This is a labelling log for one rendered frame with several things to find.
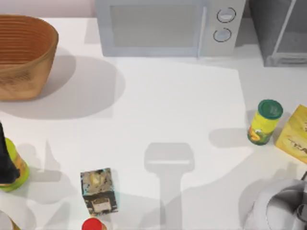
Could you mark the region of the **microwave oven door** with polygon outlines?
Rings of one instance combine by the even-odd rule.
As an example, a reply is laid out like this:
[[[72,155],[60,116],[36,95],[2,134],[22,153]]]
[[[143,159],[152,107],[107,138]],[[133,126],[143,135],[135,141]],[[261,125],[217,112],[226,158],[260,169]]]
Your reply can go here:
[[[195,57],[202,0],[95,0],[106,57]]]

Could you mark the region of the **black and teal box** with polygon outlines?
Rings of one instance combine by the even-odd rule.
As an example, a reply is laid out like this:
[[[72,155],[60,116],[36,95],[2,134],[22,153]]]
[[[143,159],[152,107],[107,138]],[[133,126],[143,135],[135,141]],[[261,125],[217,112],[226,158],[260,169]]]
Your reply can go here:
[[[80,173],[81,193],[93,217],[118,211],[116,192],[110,168]]]

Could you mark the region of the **round microwave knob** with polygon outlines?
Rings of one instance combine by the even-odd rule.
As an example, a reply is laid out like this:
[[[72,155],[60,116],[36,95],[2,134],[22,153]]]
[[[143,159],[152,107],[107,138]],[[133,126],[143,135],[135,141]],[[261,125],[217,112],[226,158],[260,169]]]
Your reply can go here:
[[[233,21],[236,17],[236,11],[231,8],[221,9],[217,13],[217,20],[221,23],[229,23]]]
[[[223,28],[221,30],[216,30],[214,33],[213,33],[213,38],[216,42],[219,42],[219,43],[223,43],[223,42],[226,42],[228,41],[232,36],[232,32],[227,29],[227,28]]]

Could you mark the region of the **yellow can with green lid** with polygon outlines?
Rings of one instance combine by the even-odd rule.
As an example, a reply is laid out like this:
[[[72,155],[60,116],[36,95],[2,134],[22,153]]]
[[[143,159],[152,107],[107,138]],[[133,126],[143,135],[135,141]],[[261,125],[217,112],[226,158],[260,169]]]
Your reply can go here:
[[[272,99],[262,100],[248,129],[248,139],[255,145],[266,145],[283,115],[283,107]]]

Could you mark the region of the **pale microwave oven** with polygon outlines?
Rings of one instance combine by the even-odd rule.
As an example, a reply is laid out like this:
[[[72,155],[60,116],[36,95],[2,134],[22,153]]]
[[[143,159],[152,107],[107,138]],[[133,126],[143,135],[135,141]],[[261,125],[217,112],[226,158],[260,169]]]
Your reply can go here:
[[[206,24],[203,35],[201,57],[222,57],[232,54],[240,22],[244,12],[246,0],[202,0],[207,8]],[[231,7],[236,11],[236,17],[229,23],[221,23],[217,20],[217,13],[221,9]],[[223,43],[216,42],[213,33],[216,30],[227,28],[232,32],[231,38]]]

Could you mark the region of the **brown woven basket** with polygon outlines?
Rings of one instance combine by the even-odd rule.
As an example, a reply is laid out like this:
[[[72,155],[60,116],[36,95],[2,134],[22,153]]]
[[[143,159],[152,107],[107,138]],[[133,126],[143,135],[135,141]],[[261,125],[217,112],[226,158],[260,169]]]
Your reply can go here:
[[[49,77],[59,34],[46,21],[0,14],[0,101],[37,97]]]

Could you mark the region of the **yellow box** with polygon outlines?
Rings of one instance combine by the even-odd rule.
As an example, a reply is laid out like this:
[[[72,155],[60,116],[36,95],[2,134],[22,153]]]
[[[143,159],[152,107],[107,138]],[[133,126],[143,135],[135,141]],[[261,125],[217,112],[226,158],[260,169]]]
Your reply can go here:
[[[299,105],[284,125],[275,146],[307,164],[307,107]]]

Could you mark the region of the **grey metal kettle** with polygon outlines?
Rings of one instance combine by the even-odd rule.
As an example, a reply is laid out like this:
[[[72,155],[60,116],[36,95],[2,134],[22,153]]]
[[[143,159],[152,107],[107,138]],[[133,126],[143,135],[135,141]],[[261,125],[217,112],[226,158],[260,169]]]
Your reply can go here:
[[[307,230],[307,171],[300,180],[280,180],[263,189],[243,230]]]

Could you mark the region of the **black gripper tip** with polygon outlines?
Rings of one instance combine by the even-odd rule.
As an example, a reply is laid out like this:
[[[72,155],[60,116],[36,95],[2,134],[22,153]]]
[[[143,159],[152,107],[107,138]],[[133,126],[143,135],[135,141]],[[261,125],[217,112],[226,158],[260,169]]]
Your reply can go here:
[[[0,184],[12,184],[19,177],[20,170],[16,168],[9,156],[3,126],[0,122]]]

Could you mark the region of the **white lidded brown can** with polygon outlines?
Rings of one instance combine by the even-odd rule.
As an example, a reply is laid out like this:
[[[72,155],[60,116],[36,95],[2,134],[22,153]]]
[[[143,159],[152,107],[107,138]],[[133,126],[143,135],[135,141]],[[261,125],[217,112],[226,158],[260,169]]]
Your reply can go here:
[[[21,230],[3,211],[0,211],[0,230]]]

